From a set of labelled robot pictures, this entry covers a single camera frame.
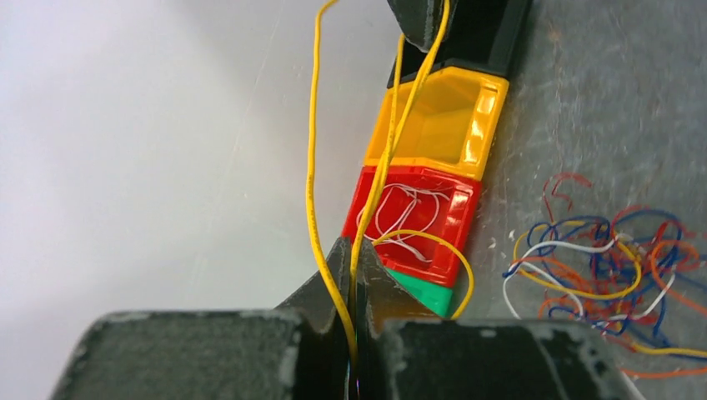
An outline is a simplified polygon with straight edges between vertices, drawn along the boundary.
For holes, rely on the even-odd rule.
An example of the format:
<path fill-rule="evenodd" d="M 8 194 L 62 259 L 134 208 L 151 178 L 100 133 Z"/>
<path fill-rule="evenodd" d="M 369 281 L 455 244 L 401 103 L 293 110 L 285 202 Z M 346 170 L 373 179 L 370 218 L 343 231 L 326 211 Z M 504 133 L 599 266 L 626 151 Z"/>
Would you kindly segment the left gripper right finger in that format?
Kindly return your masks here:
<path fill-rule="evenodd" d="M 599 334 L 577 322 L 445 320 L 384 268 L 356 277 L 361 399 L 633 399 Z"/>

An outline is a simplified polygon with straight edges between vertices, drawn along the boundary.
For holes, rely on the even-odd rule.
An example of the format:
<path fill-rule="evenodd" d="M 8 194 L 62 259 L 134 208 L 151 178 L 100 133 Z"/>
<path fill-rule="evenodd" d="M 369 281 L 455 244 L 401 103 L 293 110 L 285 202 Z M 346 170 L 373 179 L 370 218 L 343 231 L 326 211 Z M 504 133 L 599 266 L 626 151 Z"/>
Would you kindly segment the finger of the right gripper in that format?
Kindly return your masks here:
<path fill-rule="evenodd" d="M 449 1 L 449 5 L 445 7 L 443 0 L 387 1 L 406 41 L 423 53 L 427 53 L 432 47 L 444 11 L 449 12 L 448 23 L 451 23 L 458 3 Z"/>

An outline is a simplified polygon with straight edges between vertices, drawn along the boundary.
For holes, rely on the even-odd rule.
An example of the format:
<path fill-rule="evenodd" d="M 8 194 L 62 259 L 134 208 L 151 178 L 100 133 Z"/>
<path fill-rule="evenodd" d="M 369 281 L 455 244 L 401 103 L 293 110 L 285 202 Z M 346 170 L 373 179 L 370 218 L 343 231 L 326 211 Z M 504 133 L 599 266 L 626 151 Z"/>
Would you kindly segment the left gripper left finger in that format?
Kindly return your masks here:
<path fill-rule="evenodd" d="M 340 399 L 348 347 L 320 274 L 272 309 L 97 319 L 55 399 Z"/>

